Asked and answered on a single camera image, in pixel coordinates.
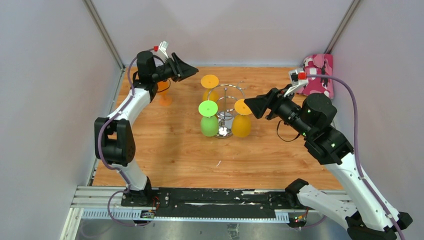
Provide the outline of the orange wine glass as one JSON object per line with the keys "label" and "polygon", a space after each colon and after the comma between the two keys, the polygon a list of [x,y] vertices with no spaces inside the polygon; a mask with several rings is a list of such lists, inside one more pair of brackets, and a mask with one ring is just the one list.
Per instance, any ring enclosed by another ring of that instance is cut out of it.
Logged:
{"label": "orange wine glass", "polygon": [[171,105],[172,98],[168,95],[171,81],[160,81],[157,83],[157,86],[158,90],[156,94],[159,95],[159,104],[164,107]]}

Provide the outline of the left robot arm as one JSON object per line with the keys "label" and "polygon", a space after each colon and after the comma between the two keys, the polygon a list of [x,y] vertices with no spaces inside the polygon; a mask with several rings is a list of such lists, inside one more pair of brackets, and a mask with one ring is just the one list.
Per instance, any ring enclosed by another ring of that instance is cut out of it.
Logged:
{"label": "left robot arm", "polygon": [[149,206],[154,200],[151,181],[138,166],[135,159],[136,143],[132,125],[142,110],[157,93],[159,83],[168,80],[180,82],[196,73],[198,69],[181,60],[175,53],[161,59],[152,50],[139,52],[131,61],[136,64],[134,74],[128,74],[130,90],[119,107],[106,117],[94,122],[95,155],[103,165],[116,171],[125,182],[123,197],[136,206]]}

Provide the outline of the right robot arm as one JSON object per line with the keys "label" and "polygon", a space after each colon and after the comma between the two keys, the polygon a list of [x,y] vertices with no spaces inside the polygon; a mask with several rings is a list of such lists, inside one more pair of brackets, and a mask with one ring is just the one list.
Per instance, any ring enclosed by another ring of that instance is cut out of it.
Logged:
{"label": "right robot arm", "polygon": [[297,105],[284,90],[272,88],[244,102],[257,119],[270,110],[268,120],[278,117],[297,131],[308,153],[336,177],[351,199],[350,203],[340,201],[299,178],[285,189],[290,208],[305,206],[319,211],[342,226],[353,240],[395,240],[402,236],[412,217],[392,207],[357,166],[353,146],[331,125],[337,109],[326,95],[313,93]]}

